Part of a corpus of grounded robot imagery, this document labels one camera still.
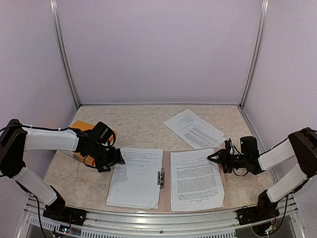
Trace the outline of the sheet under right arm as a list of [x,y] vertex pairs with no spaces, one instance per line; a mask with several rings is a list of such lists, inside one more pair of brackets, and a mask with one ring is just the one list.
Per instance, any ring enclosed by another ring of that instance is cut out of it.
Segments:
[[217,148],[225,138],[200,123],[193,123],[182,132],[183,139],[194,149]]

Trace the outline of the white printed paper stack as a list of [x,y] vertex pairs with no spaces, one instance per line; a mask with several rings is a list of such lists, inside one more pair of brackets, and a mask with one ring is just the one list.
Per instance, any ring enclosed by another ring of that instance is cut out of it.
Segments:
[[162,149],[120,149],[124,164],[116,164],[106,199],[107,206],[157,209]]

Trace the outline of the front aluminium rail base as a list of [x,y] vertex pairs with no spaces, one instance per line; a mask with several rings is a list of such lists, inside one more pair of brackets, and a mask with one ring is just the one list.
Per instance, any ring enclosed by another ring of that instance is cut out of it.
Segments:
[[272,222],[279,229],[271,238],[305,238],[304,224],[292,196],[279,202],[280,215],[256,223],[239,223],[237,208],[189,213],[114,212],[86,209],[83,225],[59,231],[62,222],[42,217],[43,203],[30,197],[16,238],[250,238],[254,230]]

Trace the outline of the orange book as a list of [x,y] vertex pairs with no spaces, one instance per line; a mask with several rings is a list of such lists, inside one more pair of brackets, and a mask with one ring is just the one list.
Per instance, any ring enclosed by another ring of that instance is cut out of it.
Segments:
[[93,127],[96,124],[90,124],[82,120],[76,121],[70,129],[73,130],[79,138],[76,150],[74,153],[80,155],[80,161],[85,164],[85,166],[93,169],[97,169],[95,166],[95,159],[102,155],[105,150],[114,147],[116,142],[117,131],[113,130],[115,133],[115,138],[110,139],[110,145],[104,145],[96,141],[96,135],[92,132]]

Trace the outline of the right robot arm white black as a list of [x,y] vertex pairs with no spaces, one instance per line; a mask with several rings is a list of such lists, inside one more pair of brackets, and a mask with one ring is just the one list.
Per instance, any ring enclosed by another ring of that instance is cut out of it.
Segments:
[[259,175],[266,171],[287,170],[278,175],[278,181],[259,195],[261,202],[253,209],[258,220],[272,213],[273,203],[300,189],[317,174],[317,131],[310,127],[289,134],[284,140],[260,152],[258,141],[253,136],[240,138],[240,150],[233,142],[225,141],[225,148],[209,155],[207,159],[221,165],[224,173],[245,169],[247,173]]

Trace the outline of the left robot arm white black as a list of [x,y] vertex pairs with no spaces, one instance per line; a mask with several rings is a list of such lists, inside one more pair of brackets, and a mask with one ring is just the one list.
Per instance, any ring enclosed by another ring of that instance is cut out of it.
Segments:
[[12,119],[0,130],[0,173],[13,179],[25,191],[33,194],[49,207],[58,220],[69,216],[69,209],[61,195],[47,185],[36,173],[27,168],[23,156],[27,151],[60,150],[91,157],[98,172],[108,172],[116,164],[124,164],[120,149],[114,147],[115,132],[103,122],[93,128],[44,128],[21,124]]

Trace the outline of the right aluminium frame post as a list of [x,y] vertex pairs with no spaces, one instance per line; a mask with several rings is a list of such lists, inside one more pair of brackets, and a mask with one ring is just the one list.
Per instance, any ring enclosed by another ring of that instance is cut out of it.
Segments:
[[261,6],[261,11],[260,11],[260,18],[259,18],[259,24],[258,24],[258,29],[257,29],[255,46],[254,46],[254,50],[253,50],[250,68],[249,68],[248,75],[247,75],[246,84],[245,84],[242,98],[241,98],[241,101],[239,104],[241,110],[243,110],[246,106],[247,99],[248,99],[248,96],[249,96],[249,93],[251,90],[252,82],[254,79],[254,75],[256,72],[258,60],[260,57],[260,52],[261,52],[261,47],[262,47],[262,42],[263,42],[263,37],[264,37],[264,32],[265,32],[268,5],[269,5],[269,0],[262,0],[262,6]]

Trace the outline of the aluminium frame post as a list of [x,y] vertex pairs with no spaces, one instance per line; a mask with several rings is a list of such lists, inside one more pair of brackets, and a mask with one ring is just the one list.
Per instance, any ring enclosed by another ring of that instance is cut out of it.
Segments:
[[243,110],[246,106],[247,99],[248,99],[248,96],[249,96],[249,93],[251,90],[252,82],[254,79],[254,75],[256,72],[258,60],[260,57],[260,52],[261,52],[261,47],[262,47],[262,42],[263,42],[263,37],[264,37],[264,32],[265,32],[268,5],[269,5],[269,0],[262,0],[262,6],[261,6],[261,11],[260,11],[260,18],[259,18],[259,24],[258,24],[258,29],[257,29],[255,46],[254,46],[254,50],[253,50],[250,68],[249,68],[248,75],[247,75],[246,84],[245,84],[242,98],[241,98],[241,101],[239,104],[241,110]]
[[59,50],[62,67],[65,73],[66,81],[70,90],[72,100],[74,102],[75,108],[78,110],[81,107],[81,102],[80,102],[80,98],[75,86],[75,82],[72,77],[69,60],[67,57],[67,52],[66,52],[66,48],[65,48],[65,44],[63,40],[63,35],[62,35],[62,27],[61,27],[61,22],[59,17],[57,0],[50,0],[50,9],[51,9],[51,14],[53,19],[53,27],[54,27],[54,32],[55,32],[55,37],[57,42],[57,48]]

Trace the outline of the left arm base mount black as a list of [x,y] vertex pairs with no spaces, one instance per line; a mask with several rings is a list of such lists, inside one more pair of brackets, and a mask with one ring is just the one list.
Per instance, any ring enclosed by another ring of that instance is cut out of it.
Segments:
[[87,211],[68,207],[63,198],[58,197],[51,205],[46,205],[43,216],[69,225],[83,226]]

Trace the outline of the metal folder clip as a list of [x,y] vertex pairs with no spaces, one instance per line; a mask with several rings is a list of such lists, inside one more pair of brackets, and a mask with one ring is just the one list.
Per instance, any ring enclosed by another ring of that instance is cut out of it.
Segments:
[[161,167],[157,173],[157,185],[160,189],[164,188],[164,167]]

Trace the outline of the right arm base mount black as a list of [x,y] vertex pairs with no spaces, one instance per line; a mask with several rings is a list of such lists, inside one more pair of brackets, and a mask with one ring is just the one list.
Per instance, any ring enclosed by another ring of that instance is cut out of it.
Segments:
[[263,191],[258,196],[258,203],[256,206],[244,206],[237,210],[239,225],[247,225],[278,217],[280,213],[277,205],[278,202],[271,202],[267,190]]

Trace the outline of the left aluminium frame post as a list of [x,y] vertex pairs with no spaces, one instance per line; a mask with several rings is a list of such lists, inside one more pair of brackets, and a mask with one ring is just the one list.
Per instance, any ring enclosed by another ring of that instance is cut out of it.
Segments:
[[65,48],[65,44],[63,40],[63,35],[62,35],[62,27],[61,27],[61,22],[59,17],[57,0],[50,0],[50,9],[51,9],[51,14],[53,19],[53,27],[54,27],[54,32],[55,32],[55,37],[57,42],[57,48],[59,50],[62,67],[65,73],[66,81],[70,90],[72,100],[74,102],[75,108],[78,110],[81,107],[81,102],[80,102],[80,98],[75,86],[75,82],[72,77],[69,60],[67,57],[67,52],[66,52],[66,48]]

